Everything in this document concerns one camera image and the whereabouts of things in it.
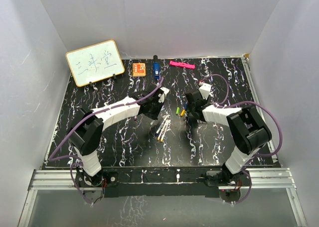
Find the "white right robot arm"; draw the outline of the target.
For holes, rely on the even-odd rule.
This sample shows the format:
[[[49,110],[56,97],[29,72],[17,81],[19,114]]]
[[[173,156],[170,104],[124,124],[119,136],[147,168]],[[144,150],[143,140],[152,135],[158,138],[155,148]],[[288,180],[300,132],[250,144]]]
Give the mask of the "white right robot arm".
[[[199,90],[185,94],[187,111],[195,119],[229,127],[235,143],[234,150],[222,166],[222,180],[232,186],[240,180],[240,173],[248,161],[271,139],[272,134],[252,101],[229,107],[209,104]]]

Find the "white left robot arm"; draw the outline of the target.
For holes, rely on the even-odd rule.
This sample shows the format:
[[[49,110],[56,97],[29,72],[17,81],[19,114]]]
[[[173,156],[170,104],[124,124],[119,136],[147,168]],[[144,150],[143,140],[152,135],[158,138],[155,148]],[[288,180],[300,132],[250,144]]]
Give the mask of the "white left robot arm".
[[[141,114],[153,120],[157,120],[168,93],[168,88],[161,87],[154,93],[147,91],[135,92],[103,108],[92,110],[81,109],[73,120],[73,124],[70,127],[71,129],[85,117],[90,116],[90,114],[92,114],[92,116],[81,123],[79,127],[71,133],[68,140],[75,147],[76,153],[82,162],[87,183],[93,187],[97,187],[103,181],[103,174],[100,172],[102,166],[97,154],[102,132],[122,120]]]

